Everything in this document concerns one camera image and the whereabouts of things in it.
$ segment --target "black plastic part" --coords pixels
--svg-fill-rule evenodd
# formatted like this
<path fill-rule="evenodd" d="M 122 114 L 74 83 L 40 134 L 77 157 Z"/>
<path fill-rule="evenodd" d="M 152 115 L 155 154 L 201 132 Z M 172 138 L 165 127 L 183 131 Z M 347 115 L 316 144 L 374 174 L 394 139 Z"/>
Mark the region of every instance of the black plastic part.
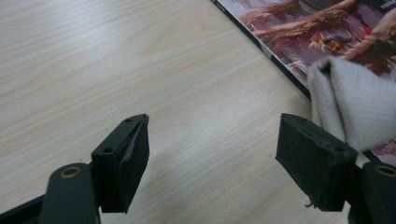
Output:
<path fill-rule="evenodd" d="M 276 159 L 321 211 L 342 211 L 358 152 L 310 120 L 282 114 Z"/>
<path fill-rule="evenodd" d="M 361 189 L 374 223 L 396 223 L 396 167 L 382 162 L 365 163 Z"/>
<path fill-rule="evenodd" d="M 148 124 L 148 115 L 124 120 L 92 153 L 102 212 L 127 213 L 149 160 Z"/>
<path fill-rule="evenodd" d="M 9 211 L 0 215 L 0 223 L 2 224 L 36 224 L 38 223 L 38 215 L 41 211 L 41 205 L 44 195 L 37 197 L 27 203 L 23 203 Z"/>
<path fill-rule="evenodd" d="M 89 165 L 73 163 L 52 173 L 39 223 L 100 223 Z"/>

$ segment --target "white towel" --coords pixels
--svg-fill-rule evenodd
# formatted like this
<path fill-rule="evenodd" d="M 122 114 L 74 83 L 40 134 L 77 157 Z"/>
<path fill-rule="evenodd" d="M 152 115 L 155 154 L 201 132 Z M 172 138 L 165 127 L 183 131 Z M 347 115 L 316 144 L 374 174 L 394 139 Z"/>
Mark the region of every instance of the white towel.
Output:
<path fill-rule="evenodd" d="M 313 121 L 358 151 L 396 136 L 396 82 L 334 57 L 308 71 Z"/>

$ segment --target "brass screw hole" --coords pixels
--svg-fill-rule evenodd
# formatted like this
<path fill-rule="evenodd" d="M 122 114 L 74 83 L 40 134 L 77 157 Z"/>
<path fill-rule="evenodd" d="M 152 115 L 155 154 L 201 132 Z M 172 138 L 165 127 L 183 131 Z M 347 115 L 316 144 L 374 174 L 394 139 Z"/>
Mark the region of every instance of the brass screw hole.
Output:
<path fill-rule="evenodd" d="M 66 168 L 64 170 L 62 170 L 61 172 L 61 178 L 70 178 L 73 177 L 75 175 L 78 175 L 79 172 L 81 172 L 81 169 L 77 166 L 72 166 L 69 168 Z"/>
<path fill-rule="evenodd" d="M 375 169 L 381 174 L 381 175 L 387 175 L 390 177 L 396 177 L 396 169 L 388 166 L 383 166 L 383 165 L 377 165 Z"/>

